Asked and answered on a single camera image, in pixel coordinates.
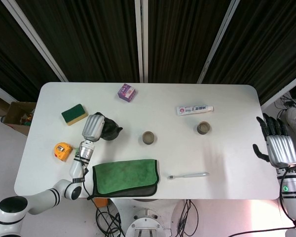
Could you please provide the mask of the black teapot with lid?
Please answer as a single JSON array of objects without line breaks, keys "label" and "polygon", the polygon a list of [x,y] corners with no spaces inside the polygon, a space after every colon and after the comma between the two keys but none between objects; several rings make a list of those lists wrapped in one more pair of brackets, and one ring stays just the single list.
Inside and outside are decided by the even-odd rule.
[{"label": "black teapot with lid", "polygon": [[112,141],[116,139],[123,128],[119,127],[114,120],[109,118],[105,118],[104,122],[105,123],[101,132],[101,138],[106,141]]}]

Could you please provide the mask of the white upright frame post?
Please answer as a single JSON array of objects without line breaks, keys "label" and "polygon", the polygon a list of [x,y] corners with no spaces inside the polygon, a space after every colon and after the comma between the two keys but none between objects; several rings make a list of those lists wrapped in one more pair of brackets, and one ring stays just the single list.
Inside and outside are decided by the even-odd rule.
[{"label": "white upright frame post", "polygon": [[148,83],[148,0],[141,0],[144,83]]},{"label": "white upright frame post", "polygon": [[143,50],[142,50],[141,0],[134,0],[134,4],[135,4],[135,18],[136,18],[139,79],[140,79],[140,83],[143,83],[144,74],[143,74]]}]

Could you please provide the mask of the white toothpaste tube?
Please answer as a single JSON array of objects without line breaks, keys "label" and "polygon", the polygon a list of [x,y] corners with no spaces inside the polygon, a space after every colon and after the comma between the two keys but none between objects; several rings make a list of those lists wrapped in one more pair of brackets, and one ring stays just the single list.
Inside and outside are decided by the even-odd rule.
[{"label": "white toothpaste tube", "polygon": [[207,112],[212,112],[213,110],[214,110],[214,107],[208,106],[208,105],[176,107],[176,112],[178,116],[207,113]]}]

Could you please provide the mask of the small orange block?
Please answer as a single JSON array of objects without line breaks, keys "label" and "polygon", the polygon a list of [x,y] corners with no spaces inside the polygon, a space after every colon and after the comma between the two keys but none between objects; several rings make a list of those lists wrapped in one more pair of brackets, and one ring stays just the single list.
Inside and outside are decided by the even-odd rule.
[{"label": "small orange block", "polygon": [[94,198],[93,200],[98,208],[106,207],[109,203],[108,198]]}]

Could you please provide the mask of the small purple carton box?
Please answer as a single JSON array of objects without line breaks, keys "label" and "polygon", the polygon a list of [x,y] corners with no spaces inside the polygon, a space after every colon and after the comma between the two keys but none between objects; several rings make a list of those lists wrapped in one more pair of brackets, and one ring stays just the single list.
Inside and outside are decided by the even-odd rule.
[{"label": "small purple carton box", "polygon": [[131,102],[136,95],[136,89],[128,84],[124,84],[117,93],[118,97],[126,102]]}]

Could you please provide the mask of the brown cardboard box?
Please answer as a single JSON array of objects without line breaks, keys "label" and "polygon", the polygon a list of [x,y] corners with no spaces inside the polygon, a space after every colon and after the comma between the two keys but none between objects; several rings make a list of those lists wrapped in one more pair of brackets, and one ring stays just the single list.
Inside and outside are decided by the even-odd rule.
[{"label": "brown cardboard box", "polygon": [[2,122],[27,136],[34,117],[35,102],[12,102]]}]

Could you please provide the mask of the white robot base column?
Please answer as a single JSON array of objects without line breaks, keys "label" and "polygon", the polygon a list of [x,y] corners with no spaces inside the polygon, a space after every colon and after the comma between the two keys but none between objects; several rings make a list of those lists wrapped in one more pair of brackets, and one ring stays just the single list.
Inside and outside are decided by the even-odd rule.
[{"label": "white robot base column", "polygon": [[125,237],[174,237],[183,199],[113,198]]}]

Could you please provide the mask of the black pleated curtain panel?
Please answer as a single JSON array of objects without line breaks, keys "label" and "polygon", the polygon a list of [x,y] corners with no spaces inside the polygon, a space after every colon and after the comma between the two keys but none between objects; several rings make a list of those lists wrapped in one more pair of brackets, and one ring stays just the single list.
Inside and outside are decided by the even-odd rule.
[{"label": "black pleated curtain panel", "polygon": [[0,88],[18,101],[35,102],[57,76],[0,1]]},{"label": "black pleated curtain panel", "polygon": [[139,82],[134,0],[16,0],[70,82]]},{"label": "black pleated curtain panel", "polygon": [[231,0],[148,0],[148,81],[197,83]]},{"label": "black pleated curtain panel", "polygon": [[240,0],[203,79],[245,84],[265,103],[296,78],[296,0]]}]

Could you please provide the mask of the yellow tape measure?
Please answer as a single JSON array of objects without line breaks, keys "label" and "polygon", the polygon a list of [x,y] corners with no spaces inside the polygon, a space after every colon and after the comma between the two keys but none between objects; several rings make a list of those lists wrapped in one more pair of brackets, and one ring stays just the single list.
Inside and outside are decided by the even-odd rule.
[{"label": "yellow tape measure", "polygon": [[73,148],[71,145],[61,142],[55,145],[54,147],[54,156],[59,159],[60,161],[65,162],[70,153],[72,152]]}]

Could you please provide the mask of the pale grey toothbrush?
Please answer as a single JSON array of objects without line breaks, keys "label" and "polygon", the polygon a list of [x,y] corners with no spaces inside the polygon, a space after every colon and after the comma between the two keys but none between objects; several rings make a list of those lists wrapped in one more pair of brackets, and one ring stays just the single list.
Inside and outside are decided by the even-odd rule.
[{"label": "pale grey toothbrush", "polygon": [[195,178],[195,177],[207,177],[210,173],[208,172],[200,172],[200,173],[193,173],[193,174],[185,174],[185,175],[169,175],[168,179],[173,180],[176,178]]}]

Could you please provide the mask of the white slanted frame post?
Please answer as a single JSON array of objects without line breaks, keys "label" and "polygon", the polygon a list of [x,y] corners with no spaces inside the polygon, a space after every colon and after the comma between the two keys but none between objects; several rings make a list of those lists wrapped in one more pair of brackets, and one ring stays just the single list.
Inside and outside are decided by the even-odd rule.
[{"label": "white slanted frame post", "polygon": [[206,73],[208,71],[208,68],[209,68],[209,66],[210,66],[210,64],[211,64],[211,62],[213,60],[213,57],[214,57],[214,55],[215,55],[215,53],[216,53],[216,51],[217,51],[223,37],[225,35],[225,32],[226,32],[226,30],[227,30],[227,28],[228,28],[228,26],[229,26],[229,24],[230,24],[230,22],[232,20],[232,17],[234,15],[240,1],[241,0],[230,0],[230,4],[229,4],[229,6],[228,6],[228,8],[226,10],[224,18],[222,19],[222,23],[221,23],[221,25],[219,27],[219,30],[218,30],[218,32],[216,34],[216,37],[215,37],[214,42],[212,44],[212,47],[211,47],[211,49],[209,51],[207,59],[206,59],[206,61],[204,63],[204,66],[203,66],[202,71],[200,73],[200,76],[198,78],[198,81],[197,81],[198,84],[201,84],[203,82],[203,80],[204,80],[204,78],[206,76]]},{"label": "white slanted frame post", "polygon": [[266,109],[269,105],[271,105],[273,102],[275,102],[277,99],[279,99],[281,96],[289,92],[292,88],[296,86],[296,78],[288,83],[286,86],[284,86],[281,90],[279,90],[277,93],[275,93],[270,99],[268,99],[265,103],[261,105],[261,110],[263,111]]},{"label": "white slanted frame post", "polygon": [[49,65],[51,70],[54,72],[54,74],[57,76],[59,81],[61,82],[68,82],[67,77],[65,76],[64,72],[30,23],[29,19],[26,17],[16,0],[1,0],[2,4],[5,6],[5,8],[8,10],[10,15],[14,18],[14,20],[17,22],[17,24],[21,27],[23,32],[26,34],[26,36],[29,38],[31,43],[34,45],[34,47],[37,49],[37,51],[40,53],[40,55],[43,57],[43,59],[46,61],[46,63]]}]

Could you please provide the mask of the green grey microfibre towel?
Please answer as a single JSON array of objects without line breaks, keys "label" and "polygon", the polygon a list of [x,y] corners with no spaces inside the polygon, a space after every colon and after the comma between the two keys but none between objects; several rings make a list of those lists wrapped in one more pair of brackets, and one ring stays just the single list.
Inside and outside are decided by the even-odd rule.
[{"label": "green grey microfibre towel", "polygon": [[143,198],[153,196],[158,187],[158,161],[138,159],[95,165],[92,198]]}]

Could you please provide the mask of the small brown cup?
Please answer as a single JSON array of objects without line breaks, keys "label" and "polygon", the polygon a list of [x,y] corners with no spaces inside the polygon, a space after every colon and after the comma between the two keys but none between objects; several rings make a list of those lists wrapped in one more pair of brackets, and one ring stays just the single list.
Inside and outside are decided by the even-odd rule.
[{"label": "small brown cup", "polygon": [[197,126],[197,132],[201,135],[207,134],[211,130],[211,126],[208,122],[202,121]]},{"label": "small brown cup", "polygon": [[155,136],[151,131],[145,131],[142,134],[142,141],[146,144],[146,145],[151,145],[154,142]]}]

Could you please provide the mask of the green yellow scouring sponge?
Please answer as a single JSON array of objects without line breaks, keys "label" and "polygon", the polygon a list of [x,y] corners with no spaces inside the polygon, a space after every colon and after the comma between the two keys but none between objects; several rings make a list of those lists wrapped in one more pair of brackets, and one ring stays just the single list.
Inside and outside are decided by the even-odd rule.
[{"label": "green yellow scouring sponge", "polygon": [[64,112],[61,112],[61,115],[65,123],[70,126],[87,117],[88,113],[81,104],[77,104]]}]

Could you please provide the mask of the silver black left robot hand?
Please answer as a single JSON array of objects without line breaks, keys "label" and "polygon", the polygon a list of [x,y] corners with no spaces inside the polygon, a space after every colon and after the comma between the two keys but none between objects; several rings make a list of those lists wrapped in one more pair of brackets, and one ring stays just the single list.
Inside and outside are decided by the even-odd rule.
[{"label": "silver black left robot hand", "polygon": [[89,115],[82,131],[85,140],[96,142],[101,138],[105,117],[101,113]]}]

